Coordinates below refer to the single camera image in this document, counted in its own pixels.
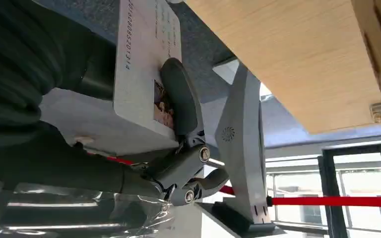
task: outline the screw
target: screw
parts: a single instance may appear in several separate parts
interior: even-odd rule
[[[208,147],[202,147],[201,150],[199,151],[199,159],[205,163],[209,160],[210,153]]]
[[[191,203],[193,201],[193,198],[194,198],[194,193],[192,190],[189,190],[186,192],[185,194],[185,202],[186,203]]]

